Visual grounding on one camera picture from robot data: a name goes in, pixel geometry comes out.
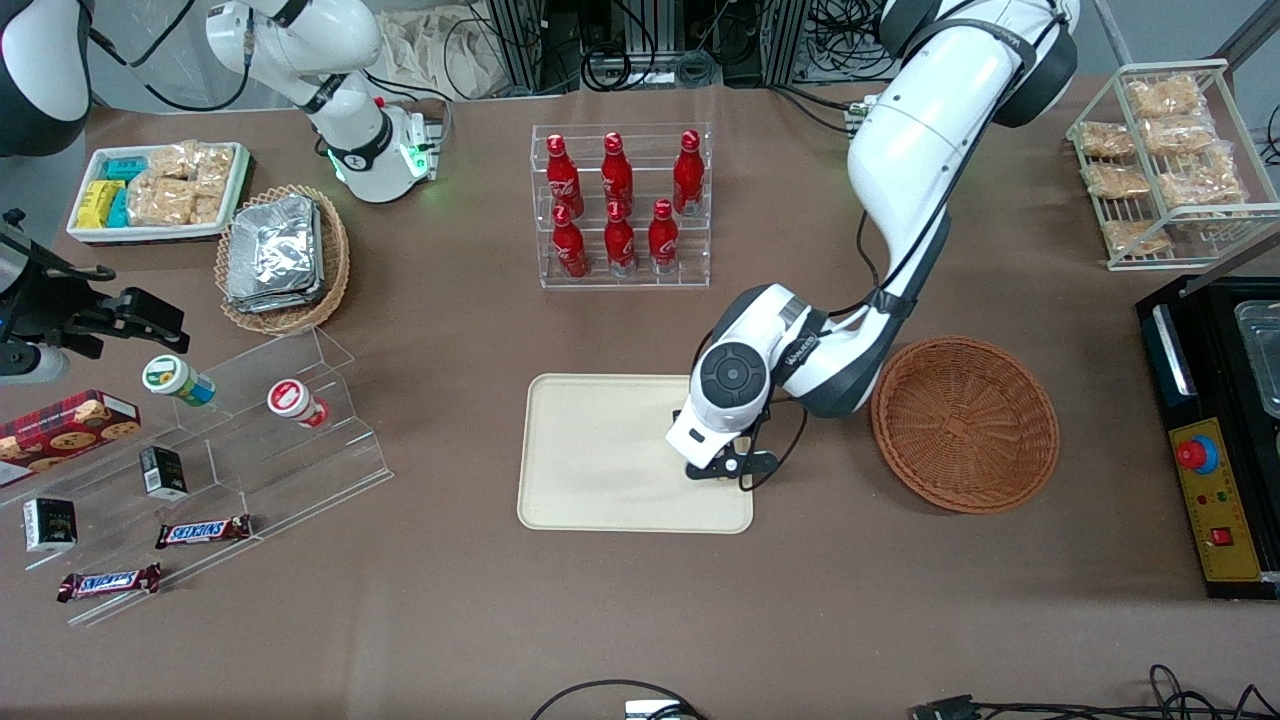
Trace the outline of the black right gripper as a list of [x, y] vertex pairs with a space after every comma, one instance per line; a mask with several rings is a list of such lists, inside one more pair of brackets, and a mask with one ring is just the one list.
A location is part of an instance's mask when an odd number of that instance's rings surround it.
[[173, 354], [189, 351], [182, 328], [184, 313], [138, 287], [125, 287], [113, 301], [115, 319], [100, 304], [108, 297], [93, 282], [113, 279], [102, 265], [73, 266], [28, 237], [23, 211], [3, 214], [3, 340], [41, 342], [51, 347], [87, 348], [79, 337], [95, 333], [120, 340], [147, 340]]

